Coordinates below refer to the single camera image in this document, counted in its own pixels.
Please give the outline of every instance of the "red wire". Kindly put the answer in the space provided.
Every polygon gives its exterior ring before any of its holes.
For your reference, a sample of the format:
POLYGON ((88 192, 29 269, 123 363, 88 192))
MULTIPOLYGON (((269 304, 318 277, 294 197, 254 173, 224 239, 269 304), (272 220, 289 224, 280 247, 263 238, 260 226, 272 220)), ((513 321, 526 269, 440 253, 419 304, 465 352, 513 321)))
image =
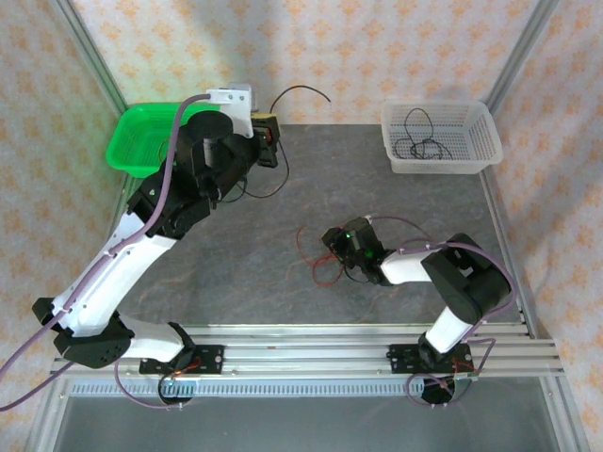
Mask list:
POLYGON ((341 276, 343 275, 343 269, 344 269, 343 265, 341 266, 341 269, 339 270, 339 274, 335 277, 334 280, 332 280, 331 282, 319 281, 317 278, 317 268, 319 266, 324 266, 325 264, 327 264, 330 261, 339 262, 339 260, 332 254, 327 254, 326 256, 322 256, 322 257, 318 258, 315 262, 312 262, 308 258, 306 258, 302 251, 302 245, 300 244, 300 233, 302 232, 303 228, 304 228, 304 226, 301 226, 300 229, 298 229, 298 232, 295 236, 295 241, 297 243, 298 251, 300 252, 300 256, 301 256, 302 260, 312 268, 312 279, 314 280, 314 283, 318 287, 331 287, 332 285, 337 283, 339 281, 339 279, 341 278, 341 276))

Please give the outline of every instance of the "patterned wall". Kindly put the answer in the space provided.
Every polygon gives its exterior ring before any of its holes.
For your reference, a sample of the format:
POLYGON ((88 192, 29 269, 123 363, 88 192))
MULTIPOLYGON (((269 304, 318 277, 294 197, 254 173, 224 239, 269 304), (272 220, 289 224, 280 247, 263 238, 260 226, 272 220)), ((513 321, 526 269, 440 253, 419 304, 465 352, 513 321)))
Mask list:
MULTIPOLYGON (((48 0, 0 2, 0 363, 40 326, 31 305, 62 292, 102 245, 120 174, 116 124, 48 0)), ((1 383, 0 405, 42 381, 52 335, 1 383)), ((0 449, 22 450, 39 398, 0 414, 0 449)))
POLYGON ((379 123, 385 98, 485 97, 536 0, 74 0, 130 104, 229 81, 283 123, 379 123))
POLYGON ((496 167, 538 316, 603 450, 603 8, 562 1, 502 111, 496 167))

